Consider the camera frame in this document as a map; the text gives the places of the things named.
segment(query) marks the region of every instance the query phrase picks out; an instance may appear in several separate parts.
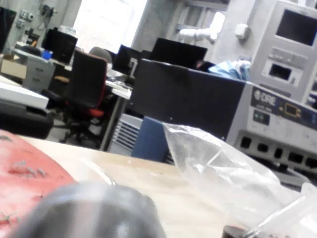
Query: vent slot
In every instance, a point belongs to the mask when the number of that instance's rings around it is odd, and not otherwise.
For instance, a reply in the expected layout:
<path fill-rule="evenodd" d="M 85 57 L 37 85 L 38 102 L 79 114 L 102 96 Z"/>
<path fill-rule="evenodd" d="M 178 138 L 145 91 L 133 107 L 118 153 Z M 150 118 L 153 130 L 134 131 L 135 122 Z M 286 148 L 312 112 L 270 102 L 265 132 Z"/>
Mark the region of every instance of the vent slot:
<path fill-rule="evenodd" d="M 313 158 L 307 158 L 306 166 L 311 168 L 311 169 L 317 168 L 317 160 L 313 159 Z"/>
<path fill-rule="evenodd" d="M 304 156 L 296 153 L 289 153 L 288 160 L 297 164 L 301 164 L 303 162 Z"/>
<path fill-rule="evenodd" d="M 274 153 L 274 158 L 280 159 L 282 158 L 282 155 L 283 155 L 283 150 L 280 148 L 277 148 Z"/>
<path fill-rule="evenodd" d="M 249 149 L 251 143 L 252 143 L 252 139 L 244 136 L 244 137 L 242 138 L 240 147 L 241 147 L 241 148 L 244 148 L 244 149 Z"/>
<path fill-rule="evenodd" d="M 258 151 L 263 152 L 263 153 L 268 152 L 268 145 L 265 145 L 265 144 L 263 144 L 263 143 L 260 143 L 260 144 L 258 145 Z"/>

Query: plastic bag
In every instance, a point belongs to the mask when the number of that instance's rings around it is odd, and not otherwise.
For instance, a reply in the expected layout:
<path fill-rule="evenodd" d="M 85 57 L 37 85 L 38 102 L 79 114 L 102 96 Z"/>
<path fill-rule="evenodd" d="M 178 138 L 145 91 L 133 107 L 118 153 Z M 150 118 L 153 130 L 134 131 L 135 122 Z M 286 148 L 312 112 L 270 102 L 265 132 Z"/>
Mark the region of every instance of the plastic bag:
<path fill-rule="evenodd" d="M 225 61 L 209 69 L 211 73 L 219 74 L 222 77 L 250 80 L 251 63 L 246 60 Z"/>
<path fill-rule="evenodd" d="M 265 166 L 200 129 L 165 123 L 164 130 L 182 174 L 252 231 L 244 237 L 259 230 L 291 238 L 317 236 L 317 192 L 311 184 L 302 193 L 285 188 Z"/>

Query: gray cabinet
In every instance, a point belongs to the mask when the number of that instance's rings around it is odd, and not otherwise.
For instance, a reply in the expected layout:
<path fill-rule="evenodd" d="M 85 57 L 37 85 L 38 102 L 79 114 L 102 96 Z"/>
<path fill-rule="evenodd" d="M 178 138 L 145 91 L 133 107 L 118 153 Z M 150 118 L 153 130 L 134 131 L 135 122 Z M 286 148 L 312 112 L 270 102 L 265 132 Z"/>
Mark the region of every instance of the gray cabinet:
<path fill-rule="evenodd" d="M 41 92 L 48 89 L 55 66 L 38 59 L 28 58 L 26 78 L 23 80 L 23 87 L 32 91 Z"/>

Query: desk leg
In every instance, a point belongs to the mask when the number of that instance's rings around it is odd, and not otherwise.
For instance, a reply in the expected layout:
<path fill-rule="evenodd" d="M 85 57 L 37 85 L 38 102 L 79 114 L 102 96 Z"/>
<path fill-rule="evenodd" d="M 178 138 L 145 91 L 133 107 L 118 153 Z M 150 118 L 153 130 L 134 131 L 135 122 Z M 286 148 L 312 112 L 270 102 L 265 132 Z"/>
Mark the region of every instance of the desk leg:
<path fill-rule="evenodd" d="M 105 135 L 103 137 L 103 141 L 101 143 L 101 146 L 100 146 L 100 149 L 101 151 L 105 151 L 106 149 L 106 145 L 107 145 L 107 142 L 109 141 L 109 136 L 110 136 L 110 133 L 113 131 L 113 126 L 114 126 L 114 120 L 118 114 L 118 111 L 119 111 L 119 107 L 121 105 L 121 102 L 122 102 L 123 98 L 121 97 L 118 97 L 117 99 L 117 102 L 115 103 L 115 106 L 114 106 L 114 109 L 112 111 L 112 115 L 111 115 L 111 118 L 110 118 L 110 121 L 108 123 L 108 126 L 107 126 L 107 130 L 105 132 Z"/>

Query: equipment panel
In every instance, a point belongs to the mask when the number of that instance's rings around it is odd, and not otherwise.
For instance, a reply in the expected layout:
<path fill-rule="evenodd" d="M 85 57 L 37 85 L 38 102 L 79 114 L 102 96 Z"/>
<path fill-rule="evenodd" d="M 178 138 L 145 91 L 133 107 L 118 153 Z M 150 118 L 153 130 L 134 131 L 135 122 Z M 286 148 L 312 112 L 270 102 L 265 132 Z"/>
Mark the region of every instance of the equipment panel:
<path fill-rule="evenodd" d="M 293 103 L 290 100 L 278 97 L 276 94 L 267 92 L 264 89 L 253 87 L 251 106 L 268 112 L 268 114 L 263 115 L 255 110 L 254 121 L 259 121 L 260 118 L 266 118 L 264 122 L 267 123 L 267 116 L 273 114 L 317 130 L 317 113 L 315 111 Z"/>

